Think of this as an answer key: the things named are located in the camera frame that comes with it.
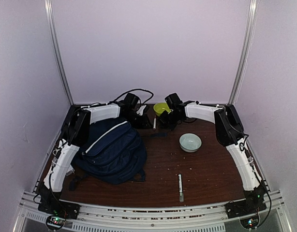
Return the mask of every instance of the white panel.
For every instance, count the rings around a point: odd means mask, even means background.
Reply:
[[[297,232],[297,0],[260,2],[236,108]]]
[[[73,99],[105,102],[131,88],[151,102],[226,103],[243,46],[248,0],[55,0]]]
[[[0,232],[11,231],[69,108],[43,0],[0,0]]]

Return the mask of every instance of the robotic arm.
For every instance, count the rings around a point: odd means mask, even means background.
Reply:
[[[61,129],[60,142],[52,160],[51,168],[37,193],[41,195],[39,210],[57,216],[68,215],[76,219],[79,206],[59,201],[62,184],[71,161],[79,147],[88,139],[90,124],[107,118],[125,117],[137,129],[152,128],[147,109],[141,106],[133,109],[139,98],[128,93],[124,100],[111,104],[73,106],[70,108]],[[215,124],[219,143],[226,147],[234,159],[243,181],[245,200],[226,205],[229,218],[254,213],[266,209],[263,196],[266,193],[253,158],[245,144],[243,125],[233,105],[202,105],[198,102],[182,102],[176,93],[165,98],[171,112],[164,111],[159,121],[162,126],[174,129],[177,122],[186,118],[198,118]]]

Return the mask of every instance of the white marker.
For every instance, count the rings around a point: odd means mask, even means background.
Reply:
[[[155,118],[154,118],[153,130],[156,130],[156,116],[155,116]]]
[[[178,188],[179,188],[179,202],[184,201],[184,193],[183,193],[183,187],[182,187],[182,175],[178,175]]]

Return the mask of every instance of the vertical metal beam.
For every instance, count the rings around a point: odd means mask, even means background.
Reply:
[[[245,64],[245,61],[247,58],[248,51],[250,49],[252,33],[253,33],[254,25],[255,25],[257,5],[258,5],[258,0],[251,0],[250,11],[249,11],[248,19],[247,19],[247,25],[246,25],[246,30],[245,30],[245,37],[244,37],[244,42],[243,42],[241,58],[240,58],[234,86],[232,88],[232,92],[231,92],[230,99],[228,102],[229,104],[233,104],[234,101],[236,100],[237,93],[239,90],[239,85],[243,78],[244,64]]]
[[[59,74],[60,74],[60,77],[61,77],[61,80],[62,80],[64,90],[65,90],[66,95],[68,97],[69,104],[73,105],[74,102],[73,102],[71,92],[70,92],[70,89],[69,89],[69,85],[68,85],[68,81],[67,81],[67,78],[66,78],[65,70],[63,68],[61,55],[60,55],[60,50],[59,50],[59,46],[58,46],[58,40],[57,40],[55,23],[54,23],[54,16],[53,16],[53,10],[52,10],[52,0],[45,0],[45,11],[46,11],[48,24],[50,26],[52,42],[53,42],[53,46],[54,46],[54,52],[55,52],[56,63],[57,63],[57,66],[58,66]]]

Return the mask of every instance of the white zipper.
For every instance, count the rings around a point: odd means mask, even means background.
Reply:
[[[115,125],[114,127],[112,127],[110,130],[108,130],[106,133],[104,133],[102,136],[99,137],[99,139],[97,139],[92,145],[90,145],[90,147],[86,150],[86,153],[89,152],[89,150],[99,141],[101,140],[106,134],[108,134],[109,132],[111,132],[112,130],[114,130],[115,128],[125,124],[125,123],[128,123],[127,121],[124,121],[122,123],[119,123],[117,125]]]

